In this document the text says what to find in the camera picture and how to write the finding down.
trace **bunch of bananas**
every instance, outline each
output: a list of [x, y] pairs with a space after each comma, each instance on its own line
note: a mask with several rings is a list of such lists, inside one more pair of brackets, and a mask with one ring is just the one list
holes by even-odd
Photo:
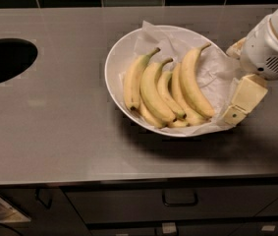
[[208, 46], [209, 42], [191, 49], [173, 71], [163, 70], [173, 62], [172, 58], [149, 63], [159, 48], [137, 57], [124, 78], [126, 107], [156, 128], [182, 128], [209, 121], [214, 109], [201, 92], [195, 75], [200, 54]]

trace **kitchen counter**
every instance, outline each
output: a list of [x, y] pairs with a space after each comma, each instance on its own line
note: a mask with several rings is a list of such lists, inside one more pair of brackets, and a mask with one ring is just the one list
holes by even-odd
[[144, 20], [196, 31], [226, 50], [274, 8], [0, 10], [0, 38], [38, 48], [29, 69], [0, 84], [0, 185], [278, 176], [278, 81], [238, 127], [187, 139], [132, 123], [104, 82], [110, 48]]

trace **black oval hole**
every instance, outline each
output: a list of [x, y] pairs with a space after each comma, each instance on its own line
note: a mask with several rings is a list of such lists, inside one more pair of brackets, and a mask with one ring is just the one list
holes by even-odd
[[37, 55], [37, 48], [29, 41], [19, 38], [0, 39], [0, 83], [25, 71]]

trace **white bowl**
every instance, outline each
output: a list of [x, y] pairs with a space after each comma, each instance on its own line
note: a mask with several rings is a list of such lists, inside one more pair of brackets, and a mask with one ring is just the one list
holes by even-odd
[[[205, 38], [204, 36], [188, 29], [182, 29], [182, 28], [171, 27], [171, 26], [157, 26], [157, 27], [160, 30], [165, 31], [167, 34], [170, 34], [174, 38], [181, 39], [185, 42], [189, 42], [193, 46], [197, 46], [203, 43], [203, 41], [211, 42], [209, 39]], [[187, 137], [188, 135], [182, 134], [181, 132], [174, 132], [174, 131], [168, 132], [168, 129], [167, 130], [156, 129], [150, 126], [149, 124], [144, 122], [141, 118], [131, 113], [124, 104], [123, 85], [122, 85], [122, 79], [120, 75], [125, 73], [125, 71], [128, 69], [129, 65], [134, 59], [136, 42], [140, 31], [141, 29], [137, 29], [123, 36], [119, 41], [115, 43], [115, 45], [112, 47], [112, 49], [108, 54], [105, 63], [105, 81], [108, 90], [110, 92], [110, 95], [115, 101], [115, 103], [118, 105], [118, 107], [124, 112], [125, 115], [127, 115], [131, 120], [141, 125], [145, 129], [169, 137]], [[216, 49], [220, 50], [216, 44], [214, 44], [213, 42], [211, 42], [211, 44]]]

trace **white paper liner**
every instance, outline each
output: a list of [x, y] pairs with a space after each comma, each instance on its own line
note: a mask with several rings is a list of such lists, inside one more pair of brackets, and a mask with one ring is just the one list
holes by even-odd
[[[183, 38], [173, 37], [170, 31], [161, 30], [148, 22], [143, 22], [134, 49], [134, 58], [138, 55], [150, 52], [155, 47], [161, 51], [154, 55], [151, 61], [163, 61], [171, 57], [174, 62], [167, 64], [164, 70], [172, 70], [177, 62], [181, 62], [185, 54], [192, 48], [211, 42], [200, 56], [197, 67], [197, 82], [203, 94], [212, 104], [215, 115], [209, 123], [187, 128], [163, 128], [161, 131], [168, 134], [184, 134], [187, 137], [198, 136], [233, 128], [222, 120], [222, 114], [229, 106], [230, 99], [238, 84], [238, 78], [242, 76], [239, 62], [228, 57], [216, 44], [204, 36], [198, 35], [193, 41], [186, 42]], [[143, 118], [139, 122], [146, 125]]]

